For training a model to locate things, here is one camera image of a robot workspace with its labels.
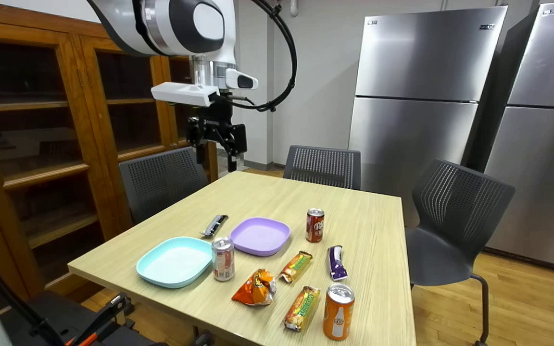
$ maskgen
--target chair leg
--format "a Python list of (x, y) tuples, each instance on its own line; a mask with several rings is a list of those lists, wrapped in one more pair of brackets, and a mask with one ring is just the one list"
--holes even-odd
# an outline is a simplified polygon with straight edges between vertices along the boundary
[(200, 330), (198, 327), (194, 327), (192, 346), (213, 346), (213, 344), (215, 344), (215, 338), (211, 332)]
[(485, 346), (487, 338), (488, 338), (488, 282), (483, 277), (475, 275), (475, 273), (471, 273), (471, 278), (479, 280), (481, 286), (483, 286), (483, 334), (475, 342), (475, 346)]

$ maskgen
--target soda can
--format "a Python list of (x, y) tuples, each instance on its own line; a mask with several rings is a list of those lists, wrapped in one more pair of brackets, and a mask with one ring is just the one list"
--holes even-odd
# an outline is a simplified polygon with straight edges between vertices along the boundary
[(333, 282), (323, 309), (323, 332), (333, 340), (344, 340), (350, 334), (352, 311), (354, 290), (342, 282)]
[(319, 242), (323, 236), (323, 209), (311, 207), (308, 209), (308, 242)]
[(235, 246), (229, 238), (213, 240), (213, 277), (215, 280), (231, 280), (235, 277)]

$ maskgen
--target orange soda can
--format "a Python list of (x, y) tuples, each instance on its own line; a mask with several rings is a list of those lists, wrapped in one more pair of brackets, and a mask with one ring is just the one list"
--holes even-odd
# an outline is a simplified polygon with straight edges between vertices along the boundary
[(308, 209), (308, 242), (321, 242), (323, 236), (323, 209)]
[(342, 282), (333, 282), (323, 309), (323, 332), (333, 340), (344, 340), (350, 334), (352, 311), (354, 290)]

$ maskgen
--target refrigerator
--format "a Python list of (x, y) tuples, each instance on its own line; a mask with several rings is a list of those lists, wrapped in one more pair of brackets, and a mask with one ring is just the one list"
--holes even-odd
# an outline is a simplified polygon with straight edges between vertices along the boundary
[(402, 196), (433, 159), (460, 163), (477, 119), (506, 6), (369, 15), (350, 125), (361, 190)]
[(500, 121), (485, 173), (515, 186), (488, 248), (554, 265), (554, 4), (517, 23), (502, 48)]

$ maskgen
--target food package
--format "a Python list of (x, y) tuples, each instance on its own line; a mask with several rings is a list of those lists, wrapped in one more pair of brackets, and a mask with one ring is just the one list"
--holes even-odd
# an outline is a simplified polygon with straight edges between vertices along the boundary
[(269, 305), (275, 300), (275, 292), (275, 277), (265, 269), (258, 269), (235, 292), (233, 300), (244, 305)]
[(319, 290), (304, 286), (285, 315), (283, 325), (288, 330), (306, 330), (315, 315), (317, 303)]
[(300, 275), (311, 265), (313, 255), (310, 252), (298, 252), (279, 273), (285, 282), (296, 282)]

